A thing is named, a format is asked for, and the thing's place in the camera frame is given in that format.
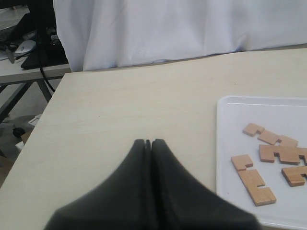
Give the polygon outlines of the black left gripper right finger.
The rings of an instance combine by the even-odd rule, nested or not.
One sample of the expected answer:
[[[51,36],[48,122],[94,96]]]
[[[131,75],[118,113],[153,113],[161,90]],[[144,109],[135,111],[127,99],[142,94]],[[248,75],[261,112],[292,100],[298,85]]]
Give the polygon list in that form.
[[[256,217],[223,200],[179,162],[163,139],[152,143],[152,182],[162,230],[260,230]]]

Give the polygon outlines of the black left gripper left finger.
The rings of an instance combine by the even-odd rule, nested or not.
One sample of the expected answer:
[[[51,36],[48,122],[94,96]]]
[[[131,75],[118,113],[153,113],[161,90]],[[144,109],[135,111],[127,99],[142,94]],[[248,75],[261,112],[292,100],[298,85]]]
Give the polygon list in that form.
[[[47,230],[149,230],[148,140],[137,139],[99,186],[55,211]]]

